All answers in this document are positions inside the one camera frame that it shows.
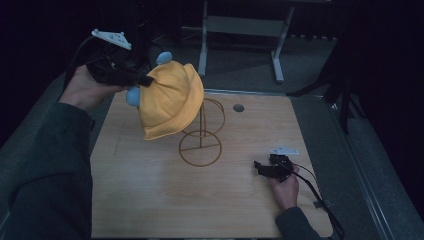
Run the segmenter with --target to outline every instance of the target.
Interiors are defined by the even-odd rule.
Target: blue pom pom
[[[161,65],[165,63],[169,63],[172,60],[172,54],[170,52],[163,52],[159,54],[158,58],[156,59],[156,63]]]
[[[131,87],[127,91],[127,103],[133,107],[140,107],[140,88]]]

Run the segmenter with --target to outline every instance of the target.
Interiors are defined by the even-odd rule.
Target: person's arm
[[[275,219],[278,229],[284,240],[314,240],[321,239],[318,233],[309,224],[303,211],[297,207],[299,194],[299,182],[294,174],[291,174],[284,182],[269,178],[277,204],[282,213]]]
[[[122,90],[96,83],[85,66],[77,68],[25,155],[4,239],[91,239],[91,118],[86,111]]]

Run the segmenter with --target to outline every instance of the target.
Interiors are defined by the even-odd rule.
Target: person's hand
[[[97,83],[87,67],[83,65],[75,70],[74,76],[60,97],[59,102],[89,111],[101,103],[106,96],[121,92],[127,88]]]
[[[293,166],[295,173],[299,172],[299,167]],[[297,196],[299,194],[299,182],[294,174],[291,174],[284,182],[276,178],[268,178],[274,196],[282,211],[297,206]]]

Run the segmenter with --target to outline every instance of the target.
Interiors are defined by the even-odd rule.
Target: gray sleeve
[[[321,239],[311,227],[305,214],[298,207],[289,208],[275,219],[278,229],[285,240]]]
[[[53,104],[26,154],[4,239],[91,239],[90,123]]]

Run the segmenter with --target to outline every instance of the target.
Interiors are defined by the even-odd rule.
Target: black cable
[[[302,168],[302,169],[304,169],[304,170],[306,170],[307,172],[309,172],[309,174],[311,174],[311,175],[312,175],[312,177],[315,179],[315,182],[317,183],[318,193],[319,193],[320,195],[322,195],[322,194],[321,194],[321,189],[320,189],[320,187],[319,187],[319,185],[318,185],[318,180],[317,180],[317,178],[316,178],[315,174],[313,174],[311,171],[309,171],[309,169],[305,168],[304,166],[300,166],[300,165],[295,164],[295,163],[292,163],[292,164],[293,164],[293,165],[295,165],[295,166],[298,166],[298,167],[300,167],[300,168]]]
[[[79,63],[78,61],[79,59],[79,55],[81,54],[81,52],[83,52],[84,47],[91,41],[93,41],[94,39],[96,39],[94,36],[89,36],[88,38],[86,38],[77,48],[77,51],[75,52],[71,62],[69,63],[67,69],[66,69],[66,74],[65,74],[65,82],[64,82],[64,86],[63,89],[66,88],[66,86],[68,86],[68,83],[71,81],[72,76],[75,73],[76,68],[81,65],[82,63]]]
[[[158,47],[160,49],[160,51],[163,52],[162,46],[160,46],[158,43],[152,42],[151,45],[152,46],[155,46],[155,47]]]
[[[290,168],[288,168],[284,164],[278,163],[278,165],[284,167],[285,169],[290,171],[292,174],[294,174],[295,176],[302,179],[308,185],[308,187],[311,189],[312,193],[314,194],[315,198],[318,200],[318,202],[322,205],[324,210],[327,212],[328,217],[329,217],[330,222],[331,222],[331,225],[333,225],[334,229],[337,232],[337,235],[339,235],[340,239],[344,239],[345,231],[344,231],[342,225],[337,220],[336,216],[334,216],[334,214],[331,212],[331,210],[327,207],[327,205],[322,200],[322,198],[318,195],[317,191],[315,190],[314,186],[312,186],[311,182],[309,180],[305,179],[304,177],[300,176],[298,173],[294,172],[293,170],[291,170]]]

